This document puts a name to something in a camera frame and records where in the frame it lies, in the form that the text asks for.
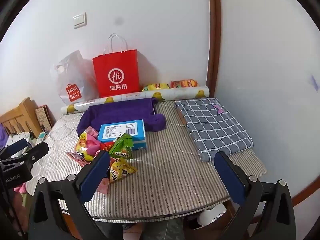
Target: mattress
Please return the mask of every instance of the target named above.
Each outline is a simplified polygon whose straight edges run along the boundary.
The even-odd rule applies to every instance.
[[[174,101],[161,101],[157,113],[166,117],[166,129],[146,132],[146,149],[132,152],[129,161],[138,171],[110,184],[108,195],[96,192],[86,202],[93,219],[105,222],[145,222],[167,220],[192,214],[229,199],[213,162],[202,163],[199,152],[180,120]],[[77,143],[76,127],[83,113],[62,115],[45,142],[49,153],[34,164],[33,179],[26,189],[33,195],[41,177],[49,181],[77,174],[81,167],[66,152]],[[230,159],[247,175],[261,177],[266,168],[252,148],[232,154]],[[68,212],[64,201],[61,209]]]

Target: candy bag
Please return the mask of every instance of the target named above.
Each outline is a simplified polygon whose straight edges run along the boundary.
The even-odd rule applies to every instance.
[[[86,161],[81,155],[74,153],[74,152],[67,152],[66,153],[71,159],[75,160],[81,167],[89,164],[89,161]]]
[[[91,162],[93,157],[100,149],[100,142],[92,135],[83,132],[75,147],[75,152],[82,156],[86,161]]]
[[[113,145],[115,144],[114,141],[106,142],[106,143],[100,143],[100,150],[110,151]]]
[[[109,154],[113,158],[132,159],[133,141],[131,135],[124,133],[117,139],[113,147],[110,149]]]
[[[135,173],[137,169],[129,165],[125,159],[119,158],[110,167],[110,183]]]
[[[85,129],[84,132],[86,132],[87,134],[92,135],[95,139],[97,139],[98,135],[99,135],[97,130],[95,128],[92,128],[91,126],[89,126],[87,129]]]

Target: pink cloth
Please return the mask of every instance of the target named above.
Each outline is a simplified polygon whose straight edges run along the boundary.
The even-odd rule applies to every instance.
[[[20,186],[14,187],[13,190],[18,193],[26,194],[26,183],[22,183]]]

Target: purple fabric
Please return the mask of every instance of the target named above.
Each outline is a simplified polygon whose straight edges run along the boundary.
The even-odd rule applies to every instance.
[[[165,128],[165,117],[154,114],[153,104],[157,102],[156,98],[143,98],[90,106],[80,119],[77,133],[80,136],[89,126],[99,131],[103,124],[141,119],[146,131],[161,131]]]
[[[4,147],[8,140],[8,135],[3,127],[3,125],[0,123],[0,148]]]

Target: bed frame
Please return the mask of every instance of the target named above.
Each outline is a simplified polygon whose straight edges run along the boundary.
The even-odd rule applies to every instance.
[[[25,98],[19,106],[0,116],[0,123],[8,135],[11,133],[33,132],[38,137],[42,132],[35,113],[36,104]]]

